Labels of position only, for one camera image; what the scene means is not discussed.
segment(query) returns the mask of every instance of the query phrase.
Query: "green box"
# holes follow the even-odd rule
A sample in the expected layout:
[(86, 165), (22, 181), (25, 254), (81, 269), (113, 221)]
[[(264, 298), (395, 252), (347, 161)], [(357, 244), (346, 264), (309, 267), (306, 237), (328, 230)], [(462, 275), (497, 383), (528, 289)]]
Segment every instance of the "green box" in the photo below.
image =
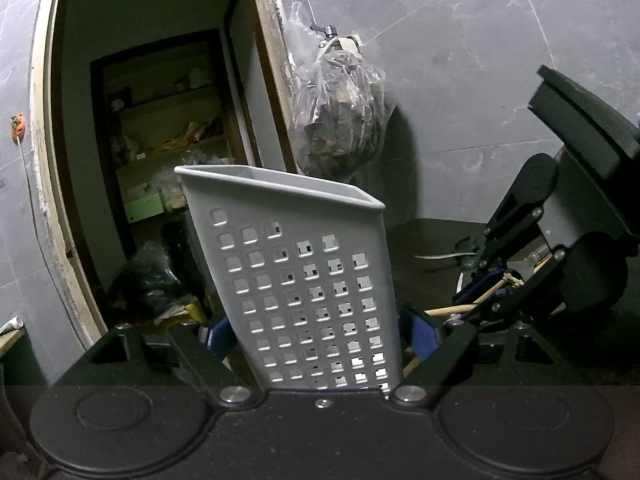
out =
[(164, 213), (164, 201), (159, 193), (145, 196), (124, 205), (127, 220), (130, 224), (139, 222), (145, 218)]

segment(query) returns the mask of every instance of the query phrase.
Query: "white plastic basket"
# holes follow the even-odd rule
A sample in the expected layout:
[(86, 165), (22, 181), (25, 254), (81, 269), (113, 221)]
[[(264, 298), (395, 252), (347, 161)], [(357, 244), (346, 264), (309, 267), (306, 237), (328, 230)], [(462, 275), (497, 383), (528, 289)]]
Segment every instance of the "white plastic basket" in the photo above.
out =
[(262, 386), (401, 381), (384, 204), (347, 184), (249, 166), (181, 166), (229, 321)]

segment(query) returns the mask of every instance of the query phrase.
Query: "white cord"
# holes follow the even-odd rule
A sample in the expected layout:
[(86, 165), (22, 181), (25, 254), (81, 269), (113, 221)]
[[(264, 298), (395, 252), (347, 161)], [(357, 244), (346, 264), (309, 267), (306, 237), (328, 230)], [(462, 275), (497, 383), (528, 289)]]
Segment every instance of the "white cord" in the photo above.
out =
[(462, 281), (465, 279), (465, 273), (460, 272), (460, 277), (458, 278), (458, 284), (456, 285), (456, 294), (462, 290)]
[(38, 248), (40, 250), (40, 256), (42, 256), (42, 261), (44, 262), (44, 267), (45, 269), (47, 269), (47, 274), (49, 275), (49, 278), (51, 279), (51, 284), (53, 285), (53, 288), (56, 290), (56, 294), (58, 295), (58, 299), (60, 300), (60, 303), (62, 303), (62, 307), (65, 311), (66, 314), (66, 318), (69, 321), (69, 324), (71, 325), (71, 328), (73, 329), (74, 333), (76, 334), (76, 337), (78, 338), (78, 341), (80, 342), (80, 344), (84, 347), (84, 344), (82, 344), (82, 338), (80, 337), (80, 334), (78, 333), (78, 329), (76, 328), (73, 319), (71, 318), (71, 314), (69, 314), (68, 309), (66, 308), (66, 301), (63, 299), (62, 297), (62, 293), (60, 293), (60, 290), (58, 289), (58, 285), (56, 284), (56, 280), (53, 279), (53, 274), (51, 273), (51, 269), (49, 268), (49, 263), (44, 255), (44, 250), (42, 249), (42, 243), (40, 241), (40, 236), (38, 236), (38, 223), (36, 222), (36, 211), (33, 208), (33, 193), (31, 192), (31, 183), (29, 181), (29, 171), (27, 170), (27, 163), (24, 161), (24, 155), (22, 154), (22, 141), (20, 139), (18, 139), (18, 149), (20, 150), (20, 159), (22, 160), (22, 167), (24, 168), (24, 177), (27, 181), (27, 192), (29, 194), (29, 206), (31, 207), (31, 221), (33, 222), (33, 231), (35, 233), (36, 236), (36, 241), (38, 243)]
[(458, 256), (477, 256), (478, 253), (451, 253), (451, 254), (434, 254), (430, 256), (420, 256), (414, 254), (414, 258), (420, 258), (421, 260), (446, 260), (448, 258), (457, 258)]

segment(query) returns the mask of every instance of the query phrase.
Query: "metal screw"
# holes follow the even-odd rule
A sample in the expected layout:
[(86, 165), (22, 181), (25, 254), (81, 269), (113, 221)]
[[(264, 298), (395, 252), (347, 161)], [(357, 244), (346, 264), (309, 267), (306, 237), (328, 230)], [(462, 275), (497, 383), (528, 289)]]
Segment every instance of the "metal screw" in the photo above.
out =
[(400, 386), (394, 391), (396, 399), (402, 402), (419, 402), (427, 396), (427, 392), (420, 386)]
[(330, 408), (333, 403), (334, 402), (331, 399), (316, 399), (314, 404), (316, 405), (316, 408), (324, 410), (325, 408)]
[(251, 397), (251, 391), (244, 386), (227, 386), (220, 390), (220, 399), (229, 404), (239, 404)]

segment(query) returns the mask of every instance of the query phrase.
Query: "orange wall hook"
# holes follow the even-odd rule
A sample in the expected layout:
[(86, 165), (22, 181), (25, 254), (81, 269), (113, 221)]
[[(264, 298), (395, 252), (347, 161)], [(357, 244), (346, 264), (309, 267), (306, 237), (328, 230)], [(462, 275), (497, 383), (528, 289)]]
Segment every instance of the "orange wall hook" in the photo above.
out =
[(11, 138), (14, 142), (22, 142), (24, 130), (24, 116), (22, 114), (14, 115), (11, 118)]

